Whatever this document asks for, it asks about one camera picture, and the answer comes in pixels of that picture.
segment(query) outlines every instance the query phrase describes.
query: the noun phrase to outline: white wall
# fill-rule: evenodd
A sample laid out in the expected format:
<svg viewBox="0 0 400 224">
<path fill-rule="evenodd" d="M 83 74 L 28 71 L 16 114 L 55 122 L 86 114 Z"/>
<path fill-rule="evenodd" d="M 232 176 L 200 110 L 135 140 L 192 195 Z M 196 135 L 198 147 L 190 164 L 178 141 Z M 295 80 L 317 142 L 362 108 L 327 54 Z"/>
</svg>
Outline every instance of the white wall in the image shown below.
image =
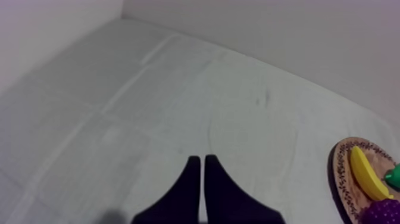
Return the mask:
<svg viewBox="0 0 400 224">
<path fill-rule="evenodd" d="M 400 123 L 400 2 L 126 0 L 123 15 L 302 76 Z"/>
<path fill-rule="evenodd" d="M 119 18 L 123 0 L 0 0 L 0 93 L 78 38 Z"/>
</svg>

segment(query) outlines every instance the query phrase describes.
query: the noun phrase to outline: wooden plate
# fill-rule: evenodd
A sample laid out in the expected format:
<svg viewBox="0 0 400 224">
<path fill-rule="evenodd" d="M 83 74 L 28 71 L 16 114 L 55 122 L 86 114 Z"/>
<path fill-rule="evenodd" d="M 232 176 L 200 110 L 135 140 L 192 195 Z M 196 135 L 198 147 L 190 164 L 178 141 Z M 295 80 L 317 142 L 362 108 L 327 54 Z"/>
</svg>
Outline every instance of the wooden plate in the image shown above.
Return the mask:
<svg viewBox="0 0 400 224">
<path fill-rule="evenodd" d="M 362 191 L 351 172 L 349 152 L 355 145 L 359 146 L 365 153 L 365 156 L 367 156 L 368 161 L 371 163 L 372 168 L 380 179 L 383 179 L 385 173 L 393 169 L 396 165 L 393 159 L 383 149 L 362 138 L 346 138 L 338 142 L 332 149 L 329 165 L 332 169 L 329 170 L 331 170 L 330 172 L 335 183 L 334 188 L 337 191 L 336 195 L 342 204 L 339 211 L 344 210 L 348 216 L 347 222 L 350 221 L 351 223 L 359 223 L 360 212 L 368 208 L 372 203 L 368 196 Z M 400 201 L 400 193 L 390 187 L 388 188 L 395 199 Z"/>
</svg>

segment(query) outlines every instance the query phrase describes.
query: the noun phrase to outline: white fabric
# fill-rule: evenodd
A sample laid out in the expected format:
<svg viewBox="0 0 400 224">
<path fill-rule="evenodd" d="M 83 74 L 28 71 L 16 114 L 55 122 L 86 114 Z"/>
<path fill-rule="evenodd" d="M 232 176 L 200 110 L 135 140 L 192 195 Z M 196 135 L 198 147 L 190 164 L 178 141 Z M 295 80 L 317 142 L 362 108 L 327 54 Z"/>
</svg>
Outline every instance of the white fabric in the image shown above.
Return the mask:
<svg viewBox="0 0 400 224">
<path fill-rule="evenodd" d="M 216 154 L 287 223 L 339 223 L 327 158 L 348 136 L 399 160 L 399 129 L 269 64 L 115 21 L 0 98 L 0 223 L 127 222 L 189 155 Z M 206 220 L 204 199 L 200 218 Z"/>
</svg>

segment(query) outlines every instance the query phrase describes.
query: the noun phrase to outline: white sheet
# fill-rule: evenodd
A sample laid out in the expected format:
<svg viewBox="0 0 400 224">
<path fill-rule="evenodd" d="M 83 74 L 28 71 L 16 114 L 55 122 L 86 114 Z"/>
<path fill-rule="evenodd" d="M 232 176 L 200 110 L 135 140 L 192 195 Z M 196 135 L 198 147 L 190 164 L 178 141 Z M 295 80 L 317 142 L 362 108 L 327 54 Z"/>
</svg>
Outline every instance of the white sheet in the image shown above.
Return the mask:
<svg viewBox="0 0 400 224">
<path fill-rule="evenodd" d="M 189 155 L 217 154 L 287 223 L 338 223 L 328 153 L 367 138 L 399 160 L 399 129 L 269 64 L 134 20 L 115 21 L 0 98 L 0 223 L 127 221 Z M 206 220 L 204 201 L 201 220 Z"/>
</svg>

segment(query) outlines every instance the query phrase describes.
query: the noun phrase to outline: round wooden tray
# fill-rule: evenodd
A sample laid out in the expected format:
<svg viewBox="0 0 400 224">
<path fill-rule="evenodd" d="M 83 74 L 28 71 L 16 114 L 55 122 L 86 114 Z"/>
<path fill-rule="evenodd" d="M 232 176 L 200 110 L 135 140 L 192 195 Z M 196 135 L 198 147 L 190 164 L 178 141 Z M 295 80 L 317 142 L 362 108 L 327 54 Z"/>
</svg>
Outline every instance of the round wooden tray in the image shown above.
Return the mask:
<svg viewBox="0 0 400 224">
<path fill-rule="evenodd" d="M 346 138 L 338 142 L 332 149 L 330 167 L 328 168 L 333 176 L 332 180 L 335 183 L 335 187 L 333 188 L 335 189 L 332 189 L 332 187 L 331 189 L 332 191 L 337 191 L 335 193 L 333 192 L 333 195 L 335 197 L 336 194 L 336 196 L 338 196 L 337 199 L 339 199 L 342 204 L 339 211 L 344 210 L 348 216 L 344 221 L 350 221 L 354 224 L 360 222 L 361 211 L 369 207 L 372 202 L 362 191 L 351 172 L 349 156 L 351 149 L 355 145 L 359 146 L 365 153 L 365 156 L 367 156 L 368 161 L 371 163 L 372 168 L 380 179 L 383 179 L 385 173 L 388 170 L 395 168 L 396 165 L 393 159 L 383 149 L 362 138 Z M 400 201 L 400 193 L 390 187 L 388 188 L 390 193 L 394 195 L 395 199 Z"/>
</svg>

